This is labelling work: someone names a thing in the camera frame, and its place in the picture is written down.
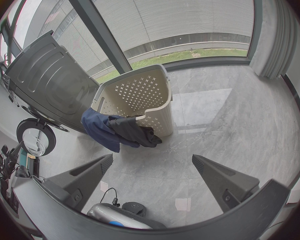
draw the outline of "cable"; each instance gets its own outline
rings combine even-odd
[[[19,167],[20,167],[20,164],[18,164],[18,167],[12,171],[12,173],[10,174],[9,179],[11,178],[11,175],[15,172],[15,170],[17,170]]]
[[[115,189],[114,187],[111,187],[111,188],[107,189],[107,190],[104,192],[103,197],[101,198],[100,203],[102,202],[102,200],[103,200],[103,198],[105,197],[106,193],[107,193],[110,189],[113,189],[113,190],[115,191],[115,198],[113,199],[112,204],[113,204],[114,206],[119,207],[120,204],[118,203],[117,191],[116,191],[116,189]]]
[[[107,189],[107,190],[104,192],[103,197],[101,198],[100,203],[102,202],[102,200],[103,200],[103,198],[105,197],[105,195],[107,194],[107,192],[108,192],[109,190],[111,190],[111,189],[113,189],[113,190],[115,191],[115,197],[118,198],[118,197],[117,197],[117,191],[116,191],[116,189],[115,189],[114,187],[111,187],[111,188]]]

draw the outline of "gray washing machine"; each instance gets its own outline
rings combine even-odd
[[[34,139],[47,142],[48,138],[55,145],[54,134],[49,134],[53,132],[50,126],[66,132],[69,127],[86,133],[81,115],[90,107],[99,84],[58,45],[52,33],[40,36],[27,46],[9,65],[2,80],[11,101],[37,119],[36,122],[33,118],[20,122],[18,139],[32,134]]]

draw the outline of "wire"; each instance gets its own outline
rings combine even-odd
[[[18,164],[18,167],[12,171],[12,173],[10,174],[9,179],[11,178],[11,175],[15,172],[15,170],[17,170],[19,167],[20,167],[20,164]]]
[[[117,191],[116,191],[116,189],[113,188],[113,187],[111,187],[111,188],[109,188],[107,191],[104,192],[103,197],[101,198],[100,203],[102,202],[102,200],[103,200],[103,198],[105,197],[106,193],[107,193],[110,189],[113,189],[113,190],[115,191],[115,197],[118,198],[118,197],[117,197]]]

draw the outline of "blue shirt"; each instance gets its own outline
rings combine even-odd
[[[100,143],[107,149],[119,153],[120,143],[138,148],[140,144],[134,141],[129,141],[109,127],[109,120],[123,118],[119,115],[105,115],[88,108],[81,117],[81,122],[86,130],[87,134],[93,138],[96,142]]]

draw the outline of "corrugated metal wall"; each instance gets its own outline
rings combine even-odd
[[[41,2],[30,24],[25,46],[37,38],[35,35],[39,34],[58,1]],[[95,0],[94,4],[123,51],[182,34],[221,32],[252,35],[253,0]],[[44,32],[55,31],[72,8],[69,1],[64,0],[56,10],[56,15],[50,17]],[[79,16],[66,27],[57,41],[66,47],[84,70],[107,59]],[[232,45],[240,49],[245,49],[246,46],[239,43]],[[148,53],[148,56],[151,57],[152,54],[163,53],[156,50]]]

